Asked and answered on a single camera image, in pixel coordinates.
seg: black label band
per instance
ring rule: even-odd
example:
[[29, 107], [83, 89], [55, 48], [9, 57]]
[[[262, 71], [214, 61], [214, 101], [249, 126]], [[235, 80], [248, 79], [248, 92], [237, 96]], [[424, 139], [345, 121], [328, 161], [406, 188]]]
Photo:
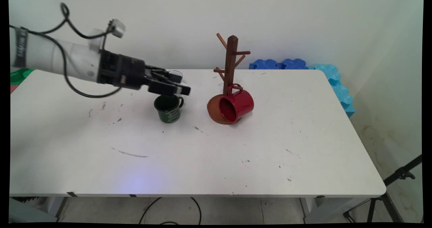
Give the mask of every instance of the black label band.
[[15, 28], [17, 35], [17, 56], [15, 57], [15, 68], [26, 68], [27, 36], [26, 28]]

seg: black tripod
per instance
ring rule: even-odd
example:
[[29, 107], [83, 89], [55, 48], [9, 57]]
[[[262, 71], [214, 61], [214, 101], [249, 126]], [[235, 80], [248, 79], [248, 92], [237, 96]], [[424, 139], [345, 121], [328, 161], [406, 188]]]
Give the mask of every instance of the black tripod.
[[[398, 168], [395, 173], [391, 174], [389, 177], [387, 177], [386, 179], [384, 179], [384, 185], [387, 187], [388, 185], [392, 184], [393, 182], [395, 182], [398, 179], [406, 179], [407, 177], [411, 178], [411, 179], [415, 179], [415, 176], [410, 173], [409, 171], [411, 171], [412, 168], [418, 166], [420, 163], [422, 163], [422, 155], [419, 155], [418, 157], [416, 157], [414, 160], [412, 160], [411, 162], [409, 162], [408, 164], [406, 164], [405, 166], [402, 166], [401, 168]], [[387, 192], [383, 195], [381, 195], [378, 198], [371, 198], [371, 205], [369, 206], [369, 214], [368, 214], [368, 220], [367, 222], [372, 222], [372, 218], [374, 215], [374, 210], [375, 210], [375, 203], [377, 200], [381, 200], [384, 202], [385, 207], [387, 208], [390, 216], [392, 217], [391, 219], [393, 220], [393, 222], [402, 222], [401, 217], [398, 215], [398, 213], [396, 212], [392, 201], [390, 200], [390, 198], [387, 195]], [[355, 222], [355, 220], [350, 216], [350, 211], [359, 207], [360, 205], [362, 205], [363, 203], [359, 205], [356, 205], [355, 207], [353, 207], [352, 209], [346, 211], [344, 213], [344, 217], [350, 222], [353, 223]]]

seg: blue foam tile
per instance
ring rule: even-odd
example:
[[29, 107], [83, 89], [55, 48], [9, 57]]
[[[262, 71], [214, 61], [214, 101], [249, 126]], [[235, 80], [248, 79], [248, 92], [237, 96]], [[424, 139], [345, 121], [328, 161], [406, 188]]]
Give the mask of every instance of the blue foam tile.
[[284, 69], [309, 69], [306, 67], [306, 62], [301, 59], [285, 59], [282, 64], [284, 65]]
[[347, 108], [344, 109], [345, 113], [347, 114], [348, 117], [351, 117], [354, 113], [355, 113], [355, 109], [352, 106], [352, 104], [350, 104]]
[[334, 65], [318, 64], [315, 66], [315, 69], [324, 72], [325, 76], [330, 82], [330, 85], [336, 85], [336, 83], [341, 80], [341, 75], [338, 73], [338, 69]]
[[249, 69], [280, 69], [277, 62], [273, 59], [258, 59], [253, 64], [249, 64]]
[[332, 88], [344, 109], [347, 108], [353, 100], [352, 97], [348, 95], [349, 90], [342, 84], [332, 85]]

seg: mug handle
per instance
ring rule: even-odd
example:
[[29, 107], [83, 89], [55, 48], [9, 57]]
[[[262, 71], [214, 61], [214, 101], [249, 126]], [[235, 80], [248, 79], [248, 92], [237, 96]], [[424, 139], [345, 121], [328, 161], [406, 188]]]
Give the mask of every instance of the mug handle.
[[237, 83], [234, 83], [234, 84], [228, 86], [228, 96], [232, 96], [233, 95], [233, 86], [235, 86], [235, 85], [238, 86], [238, 87], [242, 87], [241, 85], [239, 85]]
[[183, 103], [185, 103], [185, 99], [183, 99], [183, 97], [178, 97], [178, 98], [179, 98], [179, 101], [180, 101], [180, 99], [182, 100], [182, 103], [180, 103], [180, 105], [179, 105], [179, 108], [182, 108]]

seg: red mug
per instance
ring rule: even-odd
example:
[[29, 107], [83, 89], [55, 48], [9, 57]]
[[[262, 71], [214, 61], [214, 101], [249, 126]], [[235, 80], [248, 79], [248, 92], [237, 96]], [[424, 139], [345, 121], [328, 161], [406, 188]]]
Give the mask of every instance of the red mug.
[[242, 116], [253, 110], [253, 98], [245, 90], [239, 90], [233, 94], [232, 84], [228, 86], [228, 96], [222, 96], [219, 99], [219, 110], [224, 119], [229, 123], [237, 122]]

